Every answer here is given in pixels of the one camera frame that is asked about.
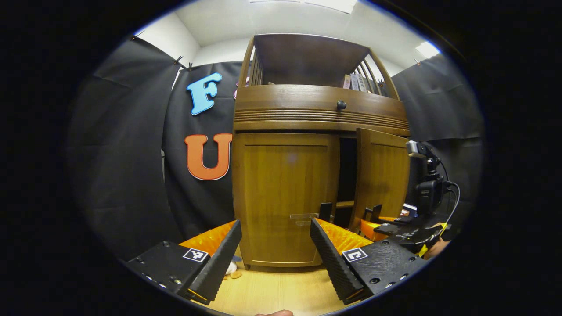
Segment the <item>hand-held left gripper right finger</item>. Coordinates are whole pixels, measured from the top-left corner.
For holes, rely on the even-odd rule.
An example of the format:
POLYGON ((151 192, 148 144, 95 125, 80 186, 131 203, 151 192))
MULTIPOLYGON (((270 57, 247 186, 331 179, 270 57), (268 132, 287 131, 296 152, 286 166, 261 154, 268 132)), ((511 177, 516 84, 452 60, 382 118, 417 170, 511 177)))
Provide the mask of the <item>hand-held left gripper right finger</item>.
POLYGON ((329 236, 332 232, 343 233, 347 239, 360 236, 319 218, 311 219, 311 240, 337 296, 346 305, 385 294, 430 263, 391 238, 376 242, 361 238, 362 246, 337 249, 335 239, 329 236))

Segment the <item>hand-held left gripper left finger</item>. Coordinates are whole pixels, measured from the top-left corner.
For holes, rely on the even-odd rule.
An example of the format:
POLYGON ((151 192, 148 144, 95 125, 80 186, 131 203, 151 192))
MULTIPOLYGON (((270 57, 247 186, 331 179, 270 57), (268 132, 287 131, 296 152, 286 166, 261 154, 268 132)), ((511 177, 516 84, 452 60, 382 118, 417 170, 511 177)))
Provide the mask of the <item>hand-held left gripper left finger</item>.
POLYGON ((241 240, 234 220, 180 244, 162 241, 126 262, 165 291, 205 305, 215 300, 241 240))

